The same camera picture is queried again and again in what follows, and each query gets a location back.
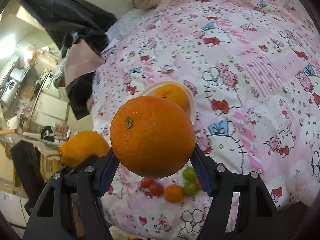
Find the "white appliance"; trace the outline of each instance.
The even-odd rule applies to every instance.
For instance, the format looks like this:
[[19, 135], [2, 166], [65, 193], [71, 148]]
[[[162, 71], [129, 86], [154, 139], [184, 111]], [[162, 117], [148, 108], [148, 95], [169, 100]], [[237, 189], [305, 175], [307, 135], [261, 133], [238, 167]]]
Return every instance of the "white appliance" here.
[[65, 120], [67, 116], [68, 103], [45, 93], [40, 93], [35, 110], [55, 118]]
[[53, 74], [48, 75], [41, 91], [49, 96], [59, 98], [59, 90], [54, 86]]
[[10, 73], [10, 77], [15, 79], [19, 83], [22, 83], [24, 78], [27, 76], [30, 68], [31, 68], [31, 65], [27, 66], [26, 68], [24, 68], [22, 70], [20, 70], [18, 68], [14, 68]]
[[10, 107], [13, 97], [18, 91], [18, 88], [19, 88], [19, 83], [16, 80], [12, 79], [9, 81], [0, 99], [2, 107], [4, 108]]
[[0, 71], [0, 87], [8, 81], [9, 74], [14, 68], [19, 68], [20, 58], [16, 55], [12, 55], [11, 58], [4, 65], [2, 70]]

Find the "pink bedsheet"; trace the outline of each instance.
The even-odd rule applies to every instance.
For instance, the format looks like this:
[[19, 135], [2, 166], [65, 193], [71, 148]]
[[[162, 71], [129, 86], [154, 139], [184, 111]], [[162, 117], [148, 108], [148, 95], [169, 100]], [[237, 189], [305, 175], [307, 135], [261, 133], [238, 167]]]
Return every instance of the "pink bedsheet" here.
[[[286, 179], [319, 178], [319, 34], [298, 0], [163, 0], [122, 31], [93, 80], [94, 130], [108, 142], [124, 102], [175, 80], [193, 92], [204, 154], [233, 172], [257, 171], [278, 208], [297, 201]], [[159, 183], [183, 186], [181, 173]], [[102, 198], [106, 220], [154, 239], [196, 239], [211, 198], [170, 204], [140, 180], [120, 165]], [[236, 209], [237, 195], [228, 230]]]

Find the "red bow print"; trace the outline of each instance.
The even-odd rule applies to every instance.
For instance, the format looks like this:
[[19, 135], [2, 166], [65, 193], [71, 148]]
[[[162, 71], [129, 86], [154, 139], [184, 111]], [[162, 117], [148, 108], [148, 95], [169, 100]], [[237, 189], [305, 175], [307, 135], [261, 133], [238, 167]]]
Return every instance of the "red bow print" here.
[[212, 100], [211, 107], [213, 110], [221, 110], [224, 114], [227, 114], [229, 112], [229, 105], [226, 100], [223, 101], [216, 101]]
[[320, 104], [320, 96], [318, 96], [317, 93], [313, 93], [313, 99], [317, 105]]
[[204, 151], [202, 151], [204, 154], [208, 154], [208, 153], [210, 153], [211, 152], [211, 149], [210, 148], [207, 148], [207, 149], [205, 149]]
[[136, 92], [137, 87], [132, 87], [132, 86], [127, 86], [125, 88], [125, 91], [130, 92], [130, 94], [134, 95], [134, 93]]
[[148, 223], [148, 220], [146, 218], [143, 218], [143, 217], [139, 217], [139, 223], [144, 227], [147, 223]]
[[264, 52], [268, 52], [268, 47], [266, 45], [264, 45], [264, 44], [259, 45], [259, 48]]
[[148, 60], [148, 59], [149, 59], [149, 56], [142, 56], [142, 57], [140, 57], [140, 61]]
[[271, 195], [275, 195], [275, 196], [278, 196], [278, 197], [281, 197], [282, 196], [282, 188], [278, 188], [278, 189], [273, 189], [271, 191]]
[[164, 73], [168, 74], [168, 75], [171, 75], [173, 73], [173, 69], [168, 69]]
[[112, 193], [113, 193], [113, 186], [111, 185], [110, 186], [110, 188], [109, 188], [109, 190], [107, 191], [107, 193], [108, 193], [108, 195], [112, 195]]
[[283, 154], [288, 155], [289, 154], [289, 147], [287, 145], [283, 148], [280, 147], [279, 152], [280, 152], [280, 155], [283, 155]]
[[296, 51], [296, 54], [298, 57], [300, 57], [300, 58], [303, 57], [305, 60], [308, 60], [307, 55], [303, 51]]
[[204, 38], [203, 39], [204, 44], [213, 43], [214, 45], [219, 45], [220, 41], [218, 38]]
[[218, 20], [218, 17], [215, 17], [215, 16], [213, 16], [213, 17], [207, 16], [206, 18], [207, 18], [208, 20]]

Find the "hello kitty print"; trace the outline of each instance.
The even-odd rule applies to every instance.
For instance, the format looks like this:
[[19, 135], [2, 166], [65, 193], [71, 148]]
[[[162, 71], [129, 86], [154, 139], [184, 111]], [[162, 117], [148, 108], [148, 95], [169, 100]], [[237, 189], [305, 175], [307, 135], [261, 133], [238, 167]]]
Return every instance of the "hello kitty print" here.
[[[296, 172], [320, 179], [320, 37], [298, 0], [162, 0], [117, 27], [120, 41], [93, 78], [94, 130], [109, 143], [119, 107], [173, 80], [196, 102], [203, 154], [232, 172], [256, 171], [276, 207], [298, 201], [285, 186]], [[184, 168], [157, 182], [183, 186]], [[199, 192], [171, 204], [141, 179], [120, 165], [101, 199], [105, 219], [151, 239], [195, 240], [212, 199]], [[228, 231], [237, 205], [235, 195]]]

